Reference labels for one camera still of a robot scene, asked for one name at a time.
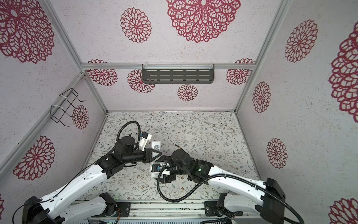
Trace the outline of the white remote control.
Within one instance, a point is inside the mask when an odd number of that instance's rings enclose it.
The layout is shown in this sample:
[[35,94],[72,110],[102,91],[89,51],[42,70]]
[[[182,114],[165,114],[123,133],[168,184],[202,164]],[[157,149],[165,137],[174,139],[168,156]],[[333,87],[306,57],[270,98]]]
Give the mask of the white remote control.
[[[160,142],[160,141],[153,141],[153,142],[152,142],[152,149],[161,151],[161,142]],[[153,178],[153,179],[158,177],[158,175],[153,175],[153,174],[151,173],[151,165],[155,164],[155,161],[151,162],[150,168],[149,168],[150,176],[151,176],[151,178]]]

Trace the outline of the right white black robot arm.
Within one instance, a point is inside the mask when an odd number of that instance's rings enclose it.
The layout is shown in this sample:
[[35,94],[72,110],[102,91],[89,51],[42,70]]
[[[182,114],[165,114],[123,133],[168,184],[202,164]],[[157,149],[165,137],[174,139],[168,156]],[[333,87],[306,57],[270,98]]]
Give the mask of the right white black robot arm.
[[181,148],[171,156],[156,155],[151,172],[158,175],[159,183],[171,183],[177,175],[187,175],[188,181],[199,186],[205,184],[230,191],[222,193],[217,200],[218,216],[248,212],[259,214],[271,224],[284,223],[286,195],[274,179],[260,181],[238,176],[208,161],[196,160]]

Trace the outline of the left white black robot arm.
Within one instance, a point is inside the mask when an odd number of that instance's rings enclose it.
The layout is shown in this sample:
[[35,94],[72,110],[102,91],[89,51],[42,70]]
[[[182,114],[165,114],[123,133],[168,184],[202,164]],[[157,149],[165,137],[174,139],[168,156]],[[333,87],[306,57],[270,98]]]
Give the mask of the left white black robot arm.
[[92,216],[112,217],[118,213],[115,199],[102,193],[93,201],[72,205],[92,187],[110,179],[128,163],[151,163],[161,152],[140,146],[130,136],[117,140],[114,147],[75,175],[69,183],[41,198],[29,198],[23,205],[23,224],[70,224]]

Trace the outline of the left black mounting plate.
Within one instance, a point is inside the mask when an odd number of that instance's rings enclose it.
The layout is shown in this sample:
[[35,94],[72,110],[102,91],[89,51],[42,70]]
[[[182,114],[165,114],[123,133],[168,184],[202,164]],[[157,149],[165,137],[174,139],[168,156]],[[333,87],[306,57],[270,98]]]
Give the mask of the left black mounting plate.
[[100,215],[95,215],[92,217],[96,218],[122,218],[122,217],[129,217],[129,213],[131,210],[131,202],[116,202],[117,207],[113,210],[110,215],[106,215],[106,212],[103,212]]

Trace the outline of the black mounting plate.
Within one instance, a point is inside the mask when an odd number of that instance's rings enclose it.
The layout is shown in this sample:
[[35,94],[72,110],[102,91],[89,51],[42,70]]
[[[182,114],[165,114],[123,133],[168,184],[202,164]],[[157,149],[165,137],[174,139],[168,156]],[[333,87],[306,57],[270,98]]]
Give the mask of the black mounting plate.
[[217,205],[218,201],[205,201],[204,210],[206,217],[226,217],[234,214],[224,208],[223,205]]
[[122,218],[122,217],[129,217],[129,213],[131,210],[131,202],[116,202],[117,207],[113,210],[110,215],[106,215],[106,212],[103,212],[100,215],[95,215],[92,217],[96,218]]

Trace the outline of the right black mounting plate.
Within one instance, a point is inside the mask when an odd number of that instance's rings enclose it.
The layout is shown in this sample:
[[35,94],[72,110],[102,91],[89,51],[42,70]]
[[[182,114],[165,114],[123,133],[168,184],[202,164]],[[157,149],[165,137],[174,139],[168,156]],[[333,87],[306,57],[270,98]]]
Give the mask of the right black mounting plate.
[[217,205],[218,201],[205,201],[204,210],[206,217],[226,217],[234,214],[224,208],[223,205]]

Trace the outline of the grey slotted metal shelf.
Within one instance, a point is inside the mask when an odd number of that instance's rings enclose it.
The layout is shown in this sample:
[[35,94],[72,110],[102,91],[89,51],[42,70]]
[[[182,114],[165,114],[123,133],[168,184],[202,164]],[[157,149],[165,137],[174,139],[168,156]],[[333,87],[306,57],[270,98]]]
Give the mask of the grey slotted metal shelf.
[[211,84],[215,78],[215,66],[150,66],[142,65],[142,80],[145,84]]

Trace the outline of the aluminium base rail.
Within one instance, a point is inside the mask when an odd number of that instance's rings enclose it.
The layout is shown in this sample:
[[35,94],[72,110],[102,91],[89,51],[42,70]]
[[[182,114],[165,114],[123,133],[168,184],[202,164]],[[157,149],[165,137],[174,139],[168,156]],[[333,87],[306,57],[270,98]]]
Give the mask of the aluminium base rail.
[[96,218],[89,217],[79,224],[199,224],[203,221],[216,220],[224,217],[206,217],[205,201],[218,200],[184,200],[169,203],[165,200],[119,200],[131,202],[129,217]]

